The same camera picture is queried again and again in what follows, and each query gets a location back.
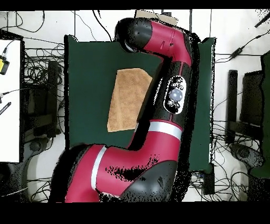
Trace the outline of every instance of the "red robot arm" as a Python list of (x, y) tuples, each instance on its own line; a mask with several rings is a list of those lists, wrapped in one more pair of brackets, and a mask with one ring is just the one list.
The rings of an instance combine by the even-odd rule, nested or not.
[(66, 167), (70, 180), (63, 186), (65, 197), (57, 202), (98, 202), (98, 192), (130, 202), (163, 201), (172, 188), (191, 73), (189, 38), (174, 27), (146, 18), (125, 18), (115, 28), (115, 40), (128, 52), (162, 57), (162, 64), (149, 87), (127, 149), (82, 144), (64, 152), (73, 159)]

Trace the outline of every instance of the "cardboard box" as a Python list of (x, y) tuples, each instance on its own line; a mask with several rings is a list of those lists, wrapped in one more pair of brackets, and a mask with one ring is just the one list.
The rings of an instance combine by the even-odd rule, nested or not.
[(147, 12), (144, 10), (136, 10), (135, 18), (159, 18), (161, 21), (169, 23), (171, 25), (176, 26), (176, 24), (177, 24), (177, 19), (174, 17), (160, 15), (160, 14), (153, 13), (153, 12)]

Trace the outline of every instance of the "cloth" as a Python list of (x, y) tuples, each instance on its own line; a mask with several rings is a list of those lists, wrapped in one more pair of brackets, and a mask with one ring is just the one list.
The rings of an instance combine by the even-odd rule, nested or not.
[(152, 77), (142, 69), (117, 71), (107, 123), (108, 132), (135, 129), (151, 80)]

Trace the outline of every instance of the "floor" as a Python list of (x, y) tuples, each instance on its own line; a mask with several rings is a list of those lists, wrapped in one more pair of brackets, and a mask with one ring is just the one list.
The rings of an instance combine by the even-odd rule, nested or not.
[[(114, 27), (118, 20), (124, 17), (134, 17), (135, 10), (126, 11), (100, 11), (100, 22), (108, 30), (110, 35), (114, 36)], [(161, 10), (154, 10), (155, 13), (161, 13)], [(178, 19), (178, 26), (189, 29), (189, 10), (165, 10), (165, 12), (171, 12), (172, 16)], [(18, 12), (23, 19), (21, 28), (35, 31), (42, 23), (42, 11), (31, 12)], [(47, 40), (49, 43), (40, 40), (25, 39), (26, 48), (54, 48), (57, 43), (63, 43), (63, 37), (65, 34), (75, 35), (78, 41), (108, 41), (109, 37), (101, 26), (95, 20), (92, 11), (76, 11), (76, 16), (71, 11), (45, 11), (45, 20), (42, 28), (36, 32), (31, 33), (18, 29), (17, 27), (10, 27), (10, 32), (20, 34), (27, 38)], [(269, 22), (266, 22), (254, 28), (264, 16), (265, 10), (193, 10), (192, 11), (192, 31), (197, 33), (201, 40), (208, 37), (216, 37), (215, 47), (215, 59), (227, 58), (229, 54), (234, 52), (238, 47), (243, 46), (249, 40), (257, 35), (267, 32), (270, 28)], [(16, 22), (15, 12), (8, 13), (8, 25), (14, 26)], [(5, 27), (7, 25), (7, 14), (0, 12), (0, 26)], [(238, 92), (242, 90), (242, 78), (246, 72), (257, 71), (261, 69), (260, 55), (266, 53), (270, 49), (270, 35), (265, 35), (260, 39), (253, 40), (248, 44), (242, 54), (237, 58), (226, 62), (217, 63), (215, 65), (215, 96), (214, 106), (226, 99), (227, 88), (227, 74), (230, 69), (238, 70)], [(35, 51), (30, 51), (29, 54), (35, 54)], [(238, 108), (237, 119), (239, 119), (240, 112), (240, 99), (241, 94), (238, 95)], [(214, 120), (225, 120), (225, 108), (226, 103), (220, 104), (214, 113)], [(63, 116), (64, 111), (60, 110), (59, 116)], [(215, 133), (224, 133), (222, 127), (224, 122), (215, 122), (215, 127), (220, 130), (215, 130)], [(49, 178), (52, 176), (53, 169), (56, 165), (59, 155), (64, 150), (65, 136), (61, 134), (54, 139), (52, 147), (43, 152), (42, 154), (35, 156), (28, 168), (28, 179), (40, 179)], [(192, 188), (188, 190), (184, 201), (201, 201), (201, 200), (229, 200), (232, 197), (231, 188), (228, 188), (228, 180), (224, 180), (225, 171), (230, 178), (231, 175), (237, 171), (246, 172), (244, 165), (234, 159), (230, 153), (224, 149), (216, 151), (215, 153), (215, 176), (216, 176), (216, 191), (220, 190), (216, 195), (205, 195), (202, 199), (200, 194), (201, 190)], [(236, 184), (243, 186), (247, 185), (247, 177), (243, 174), (237, 174), (234, 177)], [(31, 183), (29, 185), (29, 193), (33, 194), (36, 190), (42, 186), (43, 183)], [(245, 200), (246, 196), (243, 193), (238, 193), (239, 200)], [(36, 199), (45, 199), (43, 194), (38, 194)]]

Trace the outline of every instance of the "green tabletop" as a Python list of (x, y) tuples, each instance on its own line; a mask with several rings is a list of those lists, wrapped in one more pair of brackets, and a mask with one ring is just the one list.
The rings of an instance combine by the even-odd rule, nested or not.
[[(200, 65), (195, 127), (190, 148), (190, 170), (208, 169), (211, 52), (214, 39), (199, 43)], [(108, 133), (107, 122), (117, 70), (141, 68), (150, 76), (160, 59), (127, 53), (118, 42), (77, 42), (69, 36), (69, 139), (77, 143), (126, 147), (134, 130)]]

